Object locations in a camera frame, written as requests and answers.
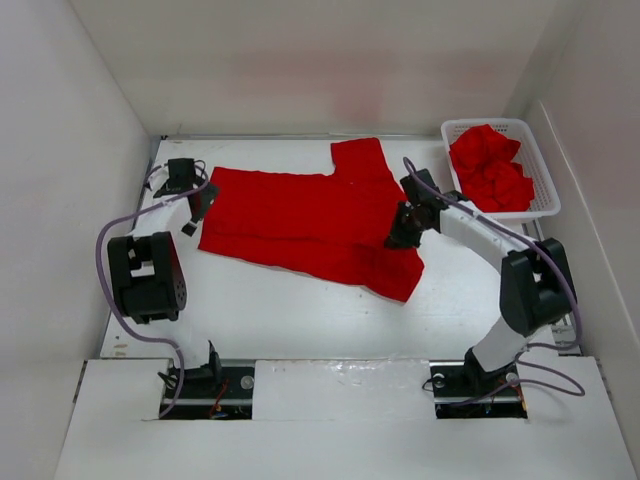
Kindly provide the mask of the red t shirt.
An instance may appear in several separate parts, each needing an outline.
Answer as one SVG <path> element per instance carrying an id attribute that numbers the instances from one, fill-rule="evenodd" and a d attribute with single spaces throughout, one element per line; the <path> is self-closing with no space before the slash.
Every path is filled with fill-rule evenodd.
<path id="1" fill-rule="evenodd" d="M 330 175 L 215 168 L 211 182 L 219 194 L 199 249 L 407 302 L 424 264 L 416 250 L 384 244 L 406 197 L 380 141 L 343 141 L 330 152 Z"/>

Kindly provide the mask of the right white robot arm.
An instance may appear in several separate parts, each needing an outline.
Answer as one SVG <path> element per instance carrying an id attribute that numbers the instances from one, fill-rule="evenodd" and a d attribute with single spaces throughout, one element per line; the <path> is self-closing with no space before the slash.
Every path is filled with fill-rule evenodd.
<path id="1" fill-rule="evenodd" d="M 409 159 L 404 164 L 407 199 L 397 207 L 386 247 L 416 248 L 423 233 L 433 230 L 471 249 L 500 275 L 500 316 L 467 351 L 460 375 L 464 388 L 479 396 L 525 350 L 540 347 L 539 330 L 579 314 L 566 252 L 553 238 L 536 241 L 497 223 L 462 193 L 441 192 L 428 170 Z"/>

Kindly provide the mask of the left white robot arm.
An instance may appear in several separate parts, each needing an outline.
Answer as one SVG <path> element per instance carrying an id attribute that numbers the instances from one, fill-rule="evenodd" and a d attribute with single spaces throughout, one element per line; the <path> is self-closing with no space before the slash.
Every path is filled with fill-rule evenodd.
<path id="1" fill-rule="evenodd" d="M 172 338 L 139 333 L 137 325 L 175 322 L 187 303 L 187 286 L 176 246 L 193 237 L 218 195 L 206 164 L 173 158 L 151 169 L 145 180 L 148 204 L 112 220 L 96 241 L 96 270 L 111 314 L 135 340 L 173 350 L 175 387 L 185 376 L 184 354 Z"/>

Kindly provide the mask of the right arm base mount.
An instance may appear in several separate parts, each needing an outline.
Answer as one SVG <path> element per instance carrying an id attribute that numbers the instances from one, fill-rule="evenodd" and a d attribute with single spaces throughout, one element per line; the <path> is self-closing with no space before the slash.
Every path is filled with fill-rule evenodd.
<path id="1" fill-rule="evenodd" d="M 439 420 L 527 419 L 514 364 L 488 377 L 471 380 L 463 361 L 430 361 L 422 388 L 433 395 Z"/>

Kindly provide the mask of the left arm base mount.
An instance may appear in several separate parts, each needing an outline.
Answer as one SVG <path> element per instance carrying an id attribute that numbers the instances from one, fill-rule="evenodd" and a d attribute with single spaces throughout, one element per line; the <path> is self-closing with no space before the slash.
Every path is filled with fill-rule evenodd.
<path id="1" fill-rule="evenodd" d="M 185 371 L 175 405 L 162 420 L 251 420 L 256 363 L 224 360 L 214 373 L 204 364 Z"/>

